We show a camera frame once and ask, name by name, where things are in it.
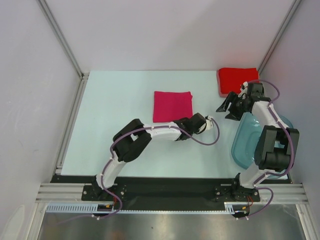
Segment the magenta pink t shirt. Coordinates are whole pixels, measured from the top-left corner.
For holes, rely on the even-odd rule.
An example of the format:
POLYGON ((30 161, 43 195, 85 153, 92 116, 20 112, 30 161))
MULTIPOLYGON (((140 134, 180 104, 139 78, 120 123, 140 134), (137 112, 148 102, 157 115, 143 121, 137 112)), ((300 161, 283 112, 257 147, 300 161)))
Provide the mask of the magenta pink t shirt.
POLYGON ((193 96, 187 92, 155 91, 153 97, 154 123, 167 123, 193 116, 193 96))

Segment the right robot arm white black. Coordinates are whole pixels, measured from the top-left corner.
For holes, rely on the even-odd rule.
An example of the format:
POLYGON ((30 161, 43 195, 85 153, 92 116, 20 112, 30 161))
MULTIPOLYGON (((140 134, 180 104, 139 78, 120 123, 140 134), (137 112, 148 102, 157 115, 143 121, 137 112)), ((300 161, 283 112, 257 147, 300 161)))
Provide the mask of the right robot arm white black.
POLYGON ((226 194, 244 202, 259 194, 258 185, 269 176, 286 176, 295 162, 300 132, 290 128, 277 114, 273 100, 265 96, 263 80, 244 82, 240 93, 231 91, 216 112, 228 112, 226 119, 240 121, 244 113, 255 116, 262 128, 254 151, 254 162, 233 179, 226 194))

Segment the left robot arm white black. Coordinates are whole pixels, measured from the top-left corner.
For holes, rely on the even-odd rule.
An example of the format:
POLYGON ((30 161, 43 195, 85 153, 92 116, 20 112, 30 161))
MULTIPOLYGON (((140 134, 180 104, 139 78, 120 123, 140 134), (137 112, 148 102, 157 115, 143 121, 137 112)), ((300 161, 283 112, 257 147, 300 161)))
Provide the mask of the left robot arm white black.
POLYGON ((133 119, 113 137, 111 157, 92 181, 93 194, 100 200, 107 199, 110 187, 123 167, 137 159, 152 140, 184 141, 212 127, 212 120, 200 113, 158 125, 147 125, 138 118, 133 119))

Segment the folded red t shirt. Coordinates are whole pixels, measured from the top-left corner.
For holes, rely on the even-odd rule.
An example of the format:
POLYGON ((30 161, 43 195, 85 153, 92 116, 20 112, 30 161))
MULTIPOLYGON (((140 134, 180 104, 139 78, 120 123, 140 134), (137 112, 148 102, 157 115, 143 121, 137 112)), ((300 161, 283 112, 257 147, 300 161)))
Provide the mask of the folded red t shirt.
POLYGON ((216 73, 218 92, 239 94, 244 82, 257 80, 259 73, 256 68, 223 67, 216 73))

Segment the teal transparent plastic bin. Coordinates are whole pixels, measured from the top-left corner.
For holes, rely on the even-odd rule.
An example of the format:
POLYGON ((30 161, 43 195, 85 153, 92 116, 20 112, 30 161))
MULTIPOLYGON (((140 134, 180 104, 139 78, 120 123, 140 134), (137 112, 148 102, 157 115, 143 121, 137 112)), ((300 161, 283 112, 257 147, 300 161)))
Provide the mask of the teal transparent plastic bin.
MULTIPOLYGON (((287 129, 289 134, 289 130, 292 130, 292 144, 295 146, 294 154, 296 154, 296 147, 299 142, 300 132, 293 128, 293 125, 287 118, 282 115, 279 115, 279 117, 284 124, 289 127, 287 129)), ((240 120, 239 127, 231 148, 232 158, 241 168, 246 170, 251 166, 252 163, 255 163, 255 150, 262 132, 263 127, 261 127, 258 119, 249 112, 244 113, 240 120)), ((274 150, 282 150, 289 146, 289 143, 282 143, 280 140, 275 140, 274 150)))

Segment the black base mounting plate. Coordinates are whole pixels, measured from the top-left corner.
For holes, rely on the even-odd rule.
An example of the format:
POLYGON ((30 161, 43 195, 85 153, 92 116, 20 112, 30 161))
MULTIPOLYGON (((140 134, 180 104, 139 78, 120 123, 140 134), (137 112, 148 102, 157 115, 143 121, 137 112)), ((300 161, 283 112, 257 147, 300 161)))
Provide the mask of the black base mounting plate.
POLYGON ((86 190, 94 202, 105 202, 133 209, 169 208, 171 210, 207 210, 217 208, 219 203, 236 202, 246 204, 250 201, 260 203, 258 195, 245 201, 234 201, 226 193, 231 178, 167 178, 167 177, 117 177, 115 184, 100 197, 93 192, 94 176, 70 176, 55 174, 51 183, 90 184, 86 190))

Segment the front aluminium frame rail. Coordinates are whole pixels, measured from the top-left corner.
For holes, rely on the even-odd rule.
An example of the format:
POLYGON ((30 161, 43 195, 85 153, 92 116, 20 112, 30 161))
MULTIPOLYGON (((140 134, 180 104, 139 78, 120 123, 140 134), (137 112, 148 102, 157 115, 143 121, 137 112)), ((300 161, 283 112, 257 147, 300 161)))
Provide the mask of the front aluminium frame rail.
MULTIPOLYGON (((94 202, 87 191, 89 183, 42 183, 39 187, 37 203, 88 203, 94 202)), ((273 191, 272 204, 297 204, 309 203, 304 186, 298 184, 261 184, 258 186, 259 196, 262 203, 266 203, 273 191)))

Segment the right aluminium frame post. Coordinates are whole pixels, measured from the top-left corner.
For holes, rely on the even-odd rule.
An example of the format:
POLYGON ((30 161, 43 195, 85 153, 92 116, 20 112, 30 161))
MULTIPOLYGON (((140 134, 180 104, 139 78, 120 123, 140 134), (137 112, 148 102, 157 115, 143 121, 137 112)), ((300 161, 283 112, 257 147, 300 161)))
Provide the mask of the right aluminium frame post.
POLYGON ((258 66, 257 70, 258 70, 259 75, 261 75, 263 73, 265 67, 267 66, 269 60, 271 59, 277 46, 281 42, 283 36, 285 35, 288 27, 290 26, 291 22, 293 21, 296 13, 298 12, 298 10, 303 2, 304 2, 304 0, 294 0, 292 2, 292 4, 289 7, 289 10, 287 11, 282 23, 280 24, 279 29, 277 30, 274 38, 272 39, 269 48, 267 49, 264 57, 262 58, 260 65, 258 66))

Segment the aluminium frame post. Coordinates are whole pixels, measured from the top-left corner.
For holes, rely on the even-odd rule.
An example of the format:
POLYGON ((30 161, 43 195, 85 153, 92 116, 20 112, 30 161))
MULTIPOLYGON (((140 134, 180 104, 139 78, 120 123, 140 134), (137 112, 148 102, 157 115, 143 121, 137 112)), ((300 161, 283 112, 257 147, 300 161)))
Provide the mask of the aluminium frame post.
POLYGON ((298 10, 303 2, 304 2, 304 0, 294 0, 292 2, 292 4, 289 7, 289 10, 287 11, 282 23, 280 24, 279 29, 277 30, 274 38, 272 39, 269 48, 267 49, 264 57, 262 58, 260 65, 258 66, 257 70, 258 70, 259 75, 261 75, 263 73, 265 67, 267 66, 269 60, 271 59, 277 46, 281 42, 283 36, 285 35, 288 27, 290 26, 291 22, 293 21, 296 13, 298 12, 298 10))
POLYGON ((56 20, 49 4, 46 0, 36 0, 37 4, 39 5, 44 17, 46 18, 50 28, 53 31, 53 34, 57 38, 62 50, 64 51, 66 57, 68 58, 72 68, 76 72, 77 76, 82 79, 84 76, 83 71, 80 68, 80 65, 78 64, 78 61, 76 60, 76 57, 68 44, 67 39, 65 38, 65 35, 63 34, 58 21, 56 20))

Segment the left aluminium frame post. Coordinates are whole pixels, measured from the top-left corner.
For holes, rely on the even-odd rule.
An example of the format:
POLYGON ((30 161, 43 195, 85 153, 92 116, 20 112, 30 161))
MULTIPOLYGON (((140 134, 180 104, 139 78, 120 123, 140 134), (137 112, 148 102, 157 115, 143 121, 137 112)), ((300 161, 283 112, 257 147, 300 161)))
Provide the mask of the left aluminium frame post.
POLYGON ((63 34, 58 21, 56 20, 49 4, 46 0, 36 0, 37 4, 39 5, 44 17, 46 18, 50 28, 53 31, 53 34, 57 38, 62 50, 64 51, 66 57, 68 58, 72 68, 76 72, 77 76, 82 79, 84 76, 83 71, 80 68, 80 65, 78 64, 78 61, 76 60, 76 57, 68 44, 67 39, 65 38, 65 35, 63 34))

